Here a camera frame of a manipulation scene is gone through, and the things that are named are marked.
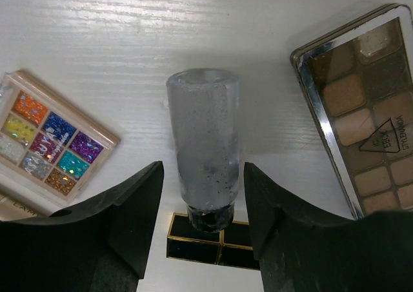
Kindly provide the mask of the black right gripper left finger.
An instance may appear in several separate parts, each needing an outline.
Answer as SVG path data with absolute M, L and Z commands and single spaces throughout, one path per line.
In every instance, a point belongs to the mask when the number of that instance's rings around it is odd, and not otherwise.
M 48 217 L 1 223 L 2 291 L 135 291 L 163 189 L 155 161 Z

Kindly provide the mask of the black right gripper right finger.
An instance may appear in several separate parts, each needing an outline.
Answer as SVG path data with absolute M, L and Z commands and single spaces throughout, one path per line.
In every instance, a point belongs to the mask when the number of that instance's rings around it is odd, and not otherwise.
M 244 167 L 250 235 L 265 291 L 411 291 L 412 214 L 349 220 Z

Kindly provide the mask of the black gold lipstick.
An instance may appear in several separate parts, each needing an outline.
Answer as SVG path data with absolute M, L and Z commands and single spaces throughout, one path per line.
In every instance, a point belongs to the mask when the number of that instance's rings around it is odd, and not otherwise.
M 166 242 L 166 257 L 233 268 L 259 270 L 249 225 L 233 221 L 218 233 L 196 230 L 188 215 L 174 213 Z

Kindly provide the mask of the colourful glitter eyeshadow palette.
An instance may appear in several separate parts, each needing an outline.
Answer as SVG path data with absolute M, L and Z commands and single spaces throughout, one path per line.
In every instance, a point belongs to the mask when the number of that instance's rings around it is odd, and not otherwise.
M 120 139 L 24 70 L 1 79 L 1 180 L 65 207 Z

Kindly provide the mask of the frosted bottle black cap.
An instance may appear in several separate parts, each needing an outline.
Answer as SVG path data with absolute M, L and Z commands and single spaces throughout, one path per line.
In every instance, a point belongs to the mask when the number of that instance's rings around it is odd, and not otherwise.
M 239 78 L 193 68 L 166 82 L 181 197 L 193 227 L 217 233 L 232 222 L 239 180 Z

